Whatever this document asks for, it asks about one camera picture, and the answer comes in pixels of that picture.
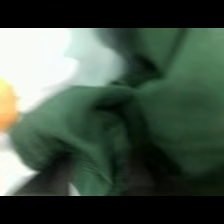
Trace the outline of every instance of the orange object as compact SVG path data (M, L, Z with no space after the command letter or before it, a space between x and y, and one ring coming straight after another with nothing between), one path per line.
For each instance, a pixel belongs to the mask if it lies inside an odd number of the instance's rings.
M0 79L0 132L7 129L18 117L17 96L13 87Z

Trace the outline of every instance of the green fabric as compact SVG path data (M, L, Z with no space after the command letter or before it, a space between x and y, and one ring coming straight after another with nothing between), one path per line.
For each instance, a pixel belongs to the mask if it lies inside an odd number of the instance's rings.
M132 147L125 118L138 137L147 128L148 138L179 168L170 177L190 194L224 195L224 29L185 29L177 43L179 31L145 28L136 37L164 78L134 89L74 87L15 125L10 134L25 163L41 169L68 150L82 195L120 195ZM144 124L135 120L136 108Z

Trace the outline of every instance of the orange fruit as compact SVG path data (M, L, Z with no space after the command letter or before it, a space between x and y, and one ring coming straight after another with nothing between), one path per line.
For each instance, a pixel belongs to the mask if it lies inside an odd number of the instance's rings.
M13 87L0 78L0 132L7 129L18 117L17 96Z

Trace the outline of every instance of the dark green cloth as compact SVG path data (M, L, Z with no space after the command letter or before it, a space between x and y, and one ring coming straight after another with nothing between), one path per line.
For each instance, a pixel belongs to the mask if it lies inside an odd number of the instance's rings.
M41 170L55 153L67 150L82 195L120 195L133 144L127 119L136 136L146 128L177 165L170 178L189 194L224 195L224 29L136 32L139 46L130 50L154 63L162 78L135 88L127 81L123 87L74 87L58 94L13 127L17 151ZM135 110L144 124L135 120Z

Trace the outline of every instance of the clothing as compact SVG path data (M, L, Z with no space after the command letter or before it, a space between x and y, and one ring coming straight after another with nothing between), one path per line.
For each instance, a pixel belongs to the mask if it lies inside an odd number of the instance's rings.
M164 166L173 186L190 195L224 195L224 29L136 32L130 51L155 66L157 79L145 76L130 87L127 75L122 86L59 93L13 127L16 150L37 170L67 151L81 195L122 195L130 153L147 155L150 140L161 152L153 154L154 168Z

